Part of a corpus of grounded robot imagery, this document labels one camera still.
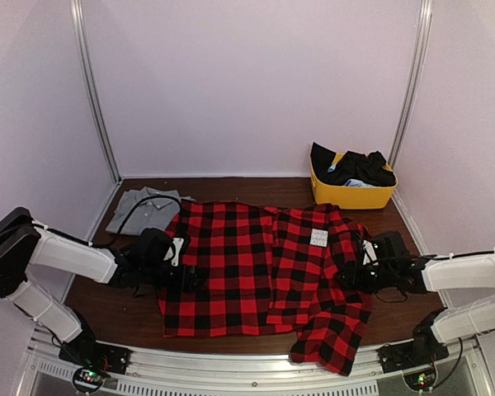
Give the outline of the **yellow plastic bin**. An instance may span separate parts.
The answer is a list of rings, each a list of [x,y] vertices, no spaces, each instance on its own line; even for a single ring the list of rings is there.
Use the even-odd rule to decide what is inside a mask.
[[[394,177],[392,186],[376,186],[370,183],[365,186],[348,186],[346,181],[342,185],[331,185],[321,180],[320,171],[336,167],[344,156],[344,153],[320,155],[310,152],[310,183],[315,203],[337,205],[343,210],[383,209],[398,186],[398,178],[387,163],[382,169]]]

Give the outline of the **red black plaid shirt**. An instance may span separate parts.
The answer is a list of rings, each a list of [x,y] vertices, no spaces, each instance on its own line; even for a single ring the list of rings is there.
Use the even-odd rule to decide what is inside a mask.
[[[369,237],[334,205],[308,209],[184,202],[167,227],[186,237],[181,261],[202,277],[193,291],[161,290],[165,337],[269,336],[294,332],[294,363],[349,375],[371,298],[338,276]]]

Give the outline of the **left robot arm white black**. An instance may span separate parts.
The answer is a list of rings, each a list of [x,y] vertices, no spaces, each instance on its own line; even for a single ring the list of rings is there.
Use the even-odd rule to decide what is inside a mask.
[[[17,207],[0,221],[0,299],[49,329],[62,351],[94,366],[102,349],[93,331],[78,313],[32,280],[28,267],[46,266],[119,289],[151,285],[191,292],[203,280],[195,267],[182,261],[189,242],[187,236],[170,237],[146,228],[136,243],[118,250],[52,229]]]

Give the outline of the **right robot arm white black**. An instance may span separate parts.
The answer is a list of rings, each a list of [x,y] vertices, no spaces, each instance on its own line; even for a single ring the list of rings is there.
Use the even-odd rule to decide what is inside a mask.
[[[376,294],[395,288],[401,294],[425,295],[443,290],[495,290],[495,247],[489,251],[412,255],[398,232],[361,240],[357,259],[335,275],[342,287]],[[430,313],[407,345],[407,358],[423,364],[438,346],[495,330],[495,294],[460,307],[447,305]]]

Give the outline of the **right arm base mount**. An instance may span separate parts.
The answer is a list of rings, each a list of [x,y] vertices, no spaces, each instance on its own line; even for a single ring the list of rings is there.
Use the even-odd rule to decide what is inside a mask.
[[[385,374],[401,371],[407,387],[418,393],[429,392],[438,384],[436,364],[449,356],[446,346],[426,349],[415,341],[384,344],[377,353]]]

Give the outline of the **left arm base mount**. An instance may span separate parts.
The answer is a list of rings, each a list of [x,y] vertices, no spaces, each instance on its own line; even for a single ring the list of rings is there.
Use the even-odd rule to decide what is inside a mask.
[[[130,350],[121,346],[95,343],[92,350],[73,349],[64,344],[59,359],[78,366],[72,373],[72,385],[82,394],[92,394],[108,384],[114,374],[124,375],[130,363]]]

